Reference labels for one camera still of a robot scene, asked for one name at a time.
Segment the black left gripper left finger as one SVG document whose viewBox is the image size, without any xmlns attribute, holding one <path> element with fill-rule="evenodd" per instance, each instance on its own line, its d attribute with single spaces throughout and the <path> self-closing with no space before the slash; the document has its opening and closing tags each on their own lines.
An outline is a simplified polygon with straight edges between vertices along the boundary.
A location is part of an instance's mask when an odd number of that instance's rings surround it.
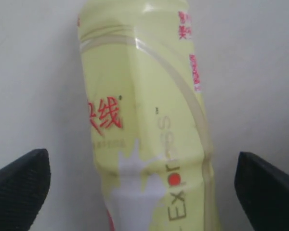
<svg viewBox="0 0 289 231">
<path fill-rule="evenodd" d="M 27 231 L 50 188 L 46 149 L 35 149 L 0 169 L 0 231 Z"/>
</svg>

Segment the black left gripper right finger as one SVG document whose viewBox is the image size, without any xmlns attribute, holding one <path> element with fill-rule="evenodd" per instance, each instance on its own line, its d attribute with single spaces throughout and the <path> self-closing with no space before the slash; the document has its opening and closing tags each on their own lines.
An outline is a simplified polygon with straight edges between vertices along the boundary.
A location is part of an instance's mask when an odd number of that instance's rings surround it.
<svg viewBox="0 0 289 231">
<path fill-rule="evenodd" d="M 289 175 L 256 154 L 240 152 L 234 187 L 255 231 L 289 231 Z"/>
</svg>

